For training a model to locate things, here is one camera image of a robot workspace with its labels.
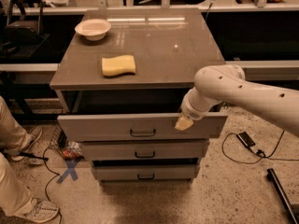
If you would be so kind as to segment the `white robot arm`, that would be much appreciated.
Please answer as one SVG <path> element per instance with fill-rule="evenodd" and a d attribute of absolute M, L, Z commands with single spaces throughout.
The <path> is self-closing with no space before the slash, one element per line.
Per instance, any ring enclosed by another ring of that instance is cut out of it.
<path fill-rule="evenodd" d="M 221 102 L 237 105 L 284 131 L 299 136 L 299 91 L 245 80 L 238 65 L 201 68 L 183 98 L 175 128 L 184 131 Z"/>

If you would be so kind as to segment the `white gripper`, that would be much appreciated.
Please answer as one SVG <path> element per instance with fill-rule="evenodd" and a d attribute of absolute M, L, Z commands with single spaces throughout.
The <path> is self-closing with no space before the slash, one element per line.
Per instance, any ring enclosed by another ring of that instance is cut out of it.
<path fill-rule="evenodd" d="M 202 119 L 208 112 L 208 102 L 197 91 L 190 89 L 181 104 L 182 113 L 178 116 L 175 128 L 184 131 L 193 126 L 194 120 Z"/>

